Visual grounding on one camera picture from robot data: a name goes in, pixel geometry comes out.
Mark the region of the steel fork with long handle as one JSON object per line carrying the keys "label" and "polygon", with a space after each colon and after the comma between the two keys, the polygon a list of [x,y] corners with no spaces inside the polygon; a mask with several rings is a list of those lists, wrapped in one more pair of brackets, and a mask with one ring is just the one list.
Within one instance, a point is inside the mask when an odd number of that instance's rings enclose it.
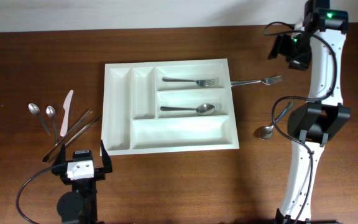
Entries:
{"label": "steel fork with long handle", "polygon": [[200,80],[190,80],[190,79],[179,79],[179,78],[168,78],[163,77],[163,82],[189,82],[189,83],[195,83],[198,86],[212,86],[216,83],[216,79],[200,79]]}

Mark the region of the large steel spoon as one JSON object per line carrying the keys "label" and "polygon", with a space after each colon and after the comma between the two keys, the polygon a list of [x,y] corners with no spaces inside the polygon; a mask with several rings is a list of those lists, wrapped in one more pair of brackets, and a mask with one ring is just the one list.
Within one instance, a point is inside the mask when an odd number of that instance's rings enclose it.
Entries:
{"label": "large steel spoon", "polygon": [[170,106],[161,106],[161,111],[195,111],[200,116],[207,116],[215,112],[215,106],[211,104],[202,104],[196,108],[183,108],[183,107],[170,107]]}

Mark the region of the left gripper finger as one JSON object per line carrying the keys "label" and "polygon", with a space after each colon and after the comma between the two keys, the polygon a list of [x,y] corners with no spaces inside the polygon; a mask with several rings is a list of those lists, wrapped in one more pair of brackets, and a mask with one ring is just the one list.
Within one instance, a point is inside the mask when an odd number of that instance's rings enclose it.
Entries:
{"label": "left gripper finger", "polygon": [[66,162],[66,147],[64,144],[62,144],[60,151],[54,161],[54,165],[62,165]]}
{"label": "left gripper finger", "polygon": [[104,172],[111,173],[112,172],[112,162],[111,162],[111,158],[104,146],[103,140],[101,140],[101,157],[102,157]]}

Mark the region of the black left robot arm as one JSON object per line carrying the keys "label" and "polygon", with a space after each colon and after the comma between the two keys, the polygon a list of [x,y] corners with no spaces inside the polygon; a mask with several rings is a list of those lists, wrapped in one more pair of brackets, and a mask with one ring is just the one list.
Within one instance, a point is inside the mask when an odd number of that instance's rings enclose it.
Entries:
{"label": "black left robot arm", "polygon": [[103,166],[94,167],[91,151],[76,151],[73,159],[66,160],[66,147],[62,146],[52,167],[52,173],[59,176],[71,191],[63,194],[57,203],[57,213],[62,223],[98,223],[97,181],[106,179],[112,172],[112,162],[105,146],[101,143]]}

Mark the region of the steel fork crosswise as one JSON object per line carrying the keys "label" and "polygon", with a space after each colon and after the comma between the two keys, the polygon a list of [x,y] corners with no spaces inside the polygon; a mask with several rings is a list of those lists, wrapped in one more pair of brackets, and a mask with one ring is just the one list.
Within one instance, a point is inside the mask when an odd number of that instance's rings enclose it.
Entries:
{"label": "steel fork crosswise", "polygon": [[255,84],[255,83],[262,83],[264,85],[273,85],[278,82],[281,82],[282,80],[283,80],[283,77],[281,75],[277,75],[277,76],[258,79],[258,80],[231,82],[231,86],[241,86],[241,85],[249,85],[249,84]]}

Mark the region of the steel spoon near right arm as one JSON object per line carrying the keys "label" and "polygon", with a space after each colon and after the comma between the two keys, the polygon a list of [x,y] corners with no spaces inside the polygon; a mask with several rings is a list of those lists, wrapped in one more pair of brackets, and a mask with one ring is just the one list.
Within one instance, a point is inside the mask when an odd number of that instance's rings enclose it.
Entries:
{"label": "steel spoon near right arm", "polygon": [[[289,110],[293,107],[294,102],[290,101],[286,108],[275,118],[275,122],[280,121],[288,112]],[[273,129],[274,129],[274,124],[271,123],[269,126],[263,126],[259,129],[258,132],[258,137],[261,140],[269,140],[273,137]]]}

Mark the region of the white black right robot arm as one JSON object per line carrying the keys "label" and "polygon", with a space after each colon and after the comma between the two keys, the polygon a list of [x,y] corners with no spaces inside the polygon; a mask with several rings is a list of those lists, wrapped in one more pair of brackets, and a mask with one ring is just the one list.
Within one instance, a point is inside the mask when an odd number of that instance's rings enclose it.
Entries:
{"label": "white black right robot arm", "polygon": [[291,112],[284,137],[291,141],[287,188],[274,223],[312,223],[311,195],[325,146],[348,122],[350,108],[341,94],[341,57],[348,33],[346,11],[334,10],[327,0],[308,0],[304,17],[289,30],[277,32],[268,55],[285,57],[289,68],[311,69],[304,104]]}

